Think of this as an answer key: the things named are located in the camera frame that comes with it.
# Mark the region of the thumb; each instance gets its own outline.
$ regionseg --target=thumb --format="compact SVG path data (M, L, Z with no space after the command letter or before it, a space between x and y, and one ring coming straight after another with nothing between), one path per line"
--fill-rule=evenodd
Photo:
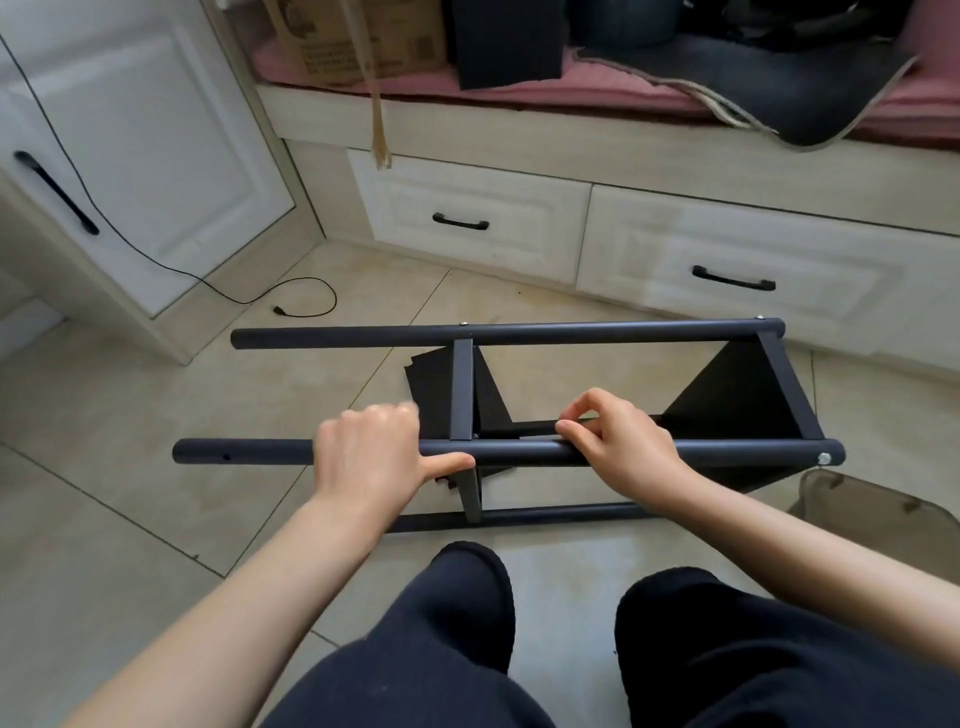
M443 455L432 455L420 459L420 473L423 481L431 478L443 477L459 471L468 471L476 465L473 455L465 452L447 452Z
M573 443L573 447L582 452L587 460L600 454L603 441L590 430L572 420L558 420L557 434Z

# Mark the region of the forearm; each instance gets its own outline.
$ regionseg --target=forearm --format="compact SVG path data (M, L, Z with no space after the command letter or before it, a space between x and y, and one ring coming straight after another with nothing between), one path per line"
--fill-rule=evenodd
M310 625L379 532L311 500L66 725L249 725Z
M772 595L960 670L960 588L690 472L663 515Z

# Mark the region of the brown tape strip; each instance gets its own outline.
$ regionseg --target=brown tape strip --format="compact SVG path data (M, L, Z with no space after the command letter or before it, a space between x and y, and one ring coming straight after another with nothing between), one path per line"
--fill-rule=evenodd
M383 131L383 109L380 105L380 86L376 82L376 68L373 65L373 49L370 45L370 33L367 30L367 18L363 15L360 0L340 0L340 8L347 21L350 40L353 42L353 52L363 73L364 82L370 90L371 109L373 112L373 141L371 151L376 161L377 169L390 169L393 165L393 156L387 146L387 136Z

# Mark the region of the brown cardboard box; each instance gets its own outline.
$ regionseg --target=brown cardboard box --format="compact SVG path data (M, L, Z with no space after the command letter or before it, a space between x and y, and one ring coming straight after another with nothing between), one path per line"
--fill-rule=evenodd
M440 0L356 0L378 78L446 65ZM316 85L363 81L339 0L264 0L290 61Z

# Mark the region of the hand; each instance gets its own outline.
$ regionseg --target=hand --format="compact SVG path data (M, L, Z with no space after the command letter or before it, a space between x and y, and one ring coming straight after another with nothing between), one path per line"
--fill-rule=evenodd
M599 417L585 425L576 422L589 411ZM574 400L561 413L557 432L584 454L607 485L654 512L664 509L675 488L693 474L669 432L603 389Z
M427 480L474 466L465 452L422 457L419 437L419 411L411 401L327 420L313 441L315 498L359 516L379 536Z

